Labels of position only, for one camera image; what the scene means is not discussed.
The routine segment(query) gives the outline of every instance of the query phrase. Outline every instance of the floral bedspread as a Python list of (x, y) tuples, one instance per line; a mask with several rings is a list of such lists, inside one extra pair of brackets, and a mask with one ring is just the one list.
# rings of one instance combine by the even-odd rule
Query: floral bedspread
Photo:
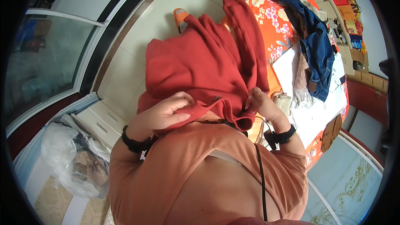
[[(317, 3), (314, 0), (302, 0), (309, 2), (312, 6), (318, 8)], [(270, 86), (269, 96), (272, 97), (274, 92), (282, 91), (282, 88), (279, 84), (279, 81), (272, 69), (271, 64), (273, 64), (282, 54), (284, 54), (292, 45), (300, 40), (299, 35), (297, 34), (295, 28), (293, 28), (290, 23), (287, 15), (284, 11), (284, 7), (279, 5), (272, 0), (245, 0), (246, 3), (250, 6), (251, 10), (254, 13), (254, 16), (258, 22), (260, 27), (265, 51), (266, 51), (266, 59), (267, 63), (267, 76), (268, 76), (268, 84)], [(221, 21), (222, 24), (233, 34), (233, 28), (230, 26), (227, 17), (224, 17)], [(333, 33), (328, 33), (328, 37), (331, 41), (331, 44), (336, 45), (335, 38), (333, 37)], [(347, 92), (347, 82), (341, 85), (341, 88), (346, 93), (347, 97), (347, 106), (341, 112), (342, 120), (346, 118), (349, 103), (348, 103), (348, 92)], [(249, 138), (255, 142), (257, 137), (261, 134), (262, 120), (260, 118), (256, 118), (256, 121), (253, 124), (253, 127), (249, 130)], [(322, 138), (323, 131), (321, 131), (318, 136), (311, 141), (310, 145), (306, 148), (307, 153), (307, 165), (309, 168), (321, 157), (322, 152), (320, 150), (319, 140)], [(315, 148), (316, 155), (311, 156), (311, 149)]]

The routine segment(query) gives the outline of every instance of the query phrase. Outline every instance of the brown bag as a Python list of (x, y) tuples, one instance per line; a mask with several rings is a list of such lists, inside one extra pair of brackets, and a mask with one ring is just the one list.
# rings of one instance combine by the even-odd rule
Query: brown bag
[(338, 114), (336, 118), (330, 121), (324, 130), (323, 140), (321, 144), (321, 151), (325, 153), (332, 145), (333, 140), (339, 135), (340, 128), (342, 127), (342, 116)]

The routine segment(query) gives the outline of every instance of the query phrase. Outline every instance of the orange slipper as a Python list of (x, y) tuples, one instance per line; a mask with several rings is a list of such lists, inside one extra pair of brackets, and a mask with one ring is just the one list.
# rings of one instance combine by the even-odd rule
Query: orange slipper
[(179, 32), (179, 34), (182, 34), (182, 32), (180, 31), (179, 25), (188, 16), (188, 13), (187, 13), (187, 11), (183, 10), (182, 8), (176, 8), (173, 11), (173, 15), (174, 15), (176, 27), (178, 29), (177, 31)]

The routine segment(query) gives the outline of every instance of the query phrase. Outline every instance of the woman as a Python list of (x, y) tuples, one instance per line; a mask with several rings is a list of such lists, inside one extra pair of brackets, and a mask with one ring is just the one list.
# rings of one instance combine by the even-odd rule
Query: woman
[[(187, 120), (190, 114), (175, 111), (191, 104), (185, 92), (159, 102), (131, 120), (124, 140), (148, 141), (154, 130)], [(250, 91), (248, 108), (270, 121), (277, 134), (291, 130), (284, 113), (257, 87)], [(208, 112), (175, 129), (153, 144), (144, 162), (120, 138), (110, 162), (114, 222), (309, 224), (283, 220), (300, 219), (307, 203), (305, 151), (298, 135), (270, 152), (222, 121)]]

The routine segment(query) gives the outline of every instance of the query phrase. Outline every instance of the black cord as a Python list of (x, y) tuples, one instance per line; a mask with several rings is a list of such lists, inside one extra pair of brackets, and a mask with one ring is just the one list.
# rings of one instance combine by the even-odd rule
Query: black cord
[(254, 146), (256, 147), (257, 150), (257, 156), (258, 156), (258, 164), (260, 165), (260, 173), (261, 173), (261, 186), (263, 187), (263, 212), (264, 212), (264, 221), (268, 221), (267, 219), (267, 206), (266, 206), (266, 200), (265, 200), (265, 179), (264, 179), (264, 171), (262, 169), (262, 163), (261, 163), (261, 156), (260, 156), (260, 151), (258, 150), (257, 145), (254, 143)]

